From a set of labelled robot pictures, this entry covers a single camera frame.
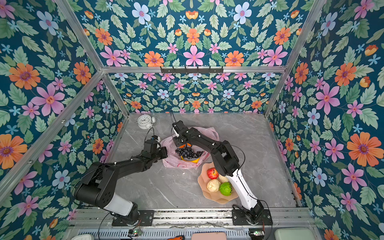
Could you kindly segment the pink plastic bag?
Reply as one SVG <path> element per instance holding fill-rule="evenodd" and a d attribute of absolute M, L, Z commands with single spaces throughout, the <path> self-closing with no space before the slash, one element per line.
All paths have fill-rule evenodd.
<path fill-rule="evenodd" d="M 168 151 L 168 157 L 163 159 L 163 165 L 167 169 L 197 169 L 202 163 L 211 157 L 212 144 L 216 144 L 220 141 L 219 135 L 214 128 L 201 128 L 193 127 L 198 130 L 198 137 L 196 137 L 196 143 L 193 145 L 187 144 L 179 148 L 191 147 L 194 151 L 203 151 L 200 156 L 200 161 L 197 164 L 187 163 L 181 160 L 181 157 L 176 154 L 177 149 L 173 137 L 175 133 L 172 133 L 170 137 L 161 141 L 161 146 L 166 147 Z"/>

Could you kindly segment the pink wavy bowl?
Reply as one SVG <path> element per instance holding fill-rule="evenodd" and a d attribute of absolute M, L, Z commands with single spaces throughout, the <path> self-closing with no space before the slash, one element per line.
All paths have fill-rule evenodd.
<path fill-rule="evenodd" d="M 227 204 L 228 202 L 234 199 L 237 199 L 239 195 L 236 193 L 235 190 L 232 190 L 232 193 L 230 196 L 222 195 L 220 190 L 218 190 L 217 192 L 210 192 L 208 190 L 207 185 L 211 181 L 211 179 L 209 178 L 207 171 L 213 167 L 214 167 L 213 163 L 203 164 L 201 174 L 198 177 L 198 183 L 203 191 L 204 197 L 222 205 Z"/>

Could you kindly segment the fake red apple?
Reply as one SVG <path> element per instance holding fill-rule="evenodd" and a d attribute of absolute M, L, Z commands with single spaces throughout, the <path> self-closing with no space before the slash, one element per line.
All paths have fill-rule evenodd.
<path fill-rule="evenodd" d="M 219 173 L 216 170 L 216 168 L 209 168 L 207 170 L 207 176 L 208 176 L 209 179 L 215 180 L 215 179 L 217 179 L 219 177 Z"/>

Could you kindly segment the fake beige garlic bulb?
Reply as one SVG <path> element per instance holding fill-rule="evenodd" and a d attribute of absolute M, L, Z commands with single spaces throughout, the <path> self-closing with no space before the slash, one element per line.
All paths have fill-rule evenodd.
<path fill-rule="evenodd" d="M 217 179 L 213 179 L 207 183 L 207 190 L 211 193 L 215 193 L 220 190 L 220 186 L 221 186 L 221 182 Z"/>

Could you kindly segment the fake green apple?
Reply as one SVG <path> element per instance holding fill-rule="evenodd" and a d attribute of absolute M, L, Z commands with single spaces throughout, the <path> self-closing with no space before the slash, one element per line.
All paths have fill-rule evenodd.
<path fill-rule="evenodd" d="M 222 183 L 219 191 L 223 196 L 231 196 L 233 192 L 232 185 L 229 182 Z"/>

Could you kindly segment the fake beige ginger root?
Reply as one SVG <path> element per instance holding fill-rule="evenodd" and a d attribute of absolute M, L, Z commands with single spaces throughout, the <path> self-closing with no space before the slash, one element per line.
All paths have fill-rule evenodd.
<path fill-rule="evenodd" d="M 229 179 L 225 176 L 219 175 L 218 180 L 223 184 L 223 183 L 228 183 Z"/>

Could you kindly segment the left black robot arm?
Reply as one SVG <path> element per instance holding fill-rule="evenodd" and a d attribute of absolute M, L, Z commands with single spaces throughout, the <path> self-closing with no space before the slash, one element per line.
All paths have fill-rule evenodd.
<path fill-rule="evenodd" d="M 144 142 L 139 155 L 115 163 L 92 164 L 76 185 L 73 197 L 80 202 L 127 217 L 134 210 L 135 203 L 125 200 L 115 192 L 118 180 L 145 172 L 154 163 L 167 157 L 167 148 L 161 146 L 158 136 L 152 136 Z"/>

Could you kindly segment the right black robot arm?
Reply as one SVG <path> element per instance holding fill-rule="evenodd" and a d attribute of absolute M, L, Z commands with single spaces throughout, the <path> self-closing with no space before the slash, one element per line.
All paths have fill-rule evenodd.
<path fill-rule="evenodd" d="M 211 155 L 216 170 L 229 179 L 238 194 L 242 204 L 240 210 L 244 212 L 247 221 L 252 225 L 257 224 L 262 218 L 264 206 L 246 183 L 241 171 L 242 165 L 233 149 L 234 146 L 228 141 L 220 142 L 211 139 L 196 128 L 188 128 L 183 121 L 173 123 L 172 129 L 176 134 L 173 137 L 176 146 L 190 144 Z"/>

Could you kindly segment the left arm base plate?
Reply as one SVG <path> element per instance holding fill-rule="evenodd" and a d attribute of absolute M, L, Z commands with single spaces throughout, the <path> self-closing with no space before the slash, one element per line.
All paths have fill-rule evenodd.
<path fill-rule="evenodd" d="M 113 227 L 150 227 L 154 220 L 154 210 L 134 210 L 127 216 L 114 215 Z"/>

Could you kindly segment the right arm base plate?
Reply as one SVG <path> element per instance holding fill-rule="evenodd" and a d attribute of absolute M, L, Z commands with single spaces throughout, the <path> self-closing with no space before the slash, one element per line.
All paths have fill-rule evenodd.
<path fill-rule="evenodd" d="M 243 211 L 232 209 L 232 221 L 234 226 L 272 226 L 273 219 L 269 210 L 263 210 L 261 217 L 254 223 L 250 223 Z"/>

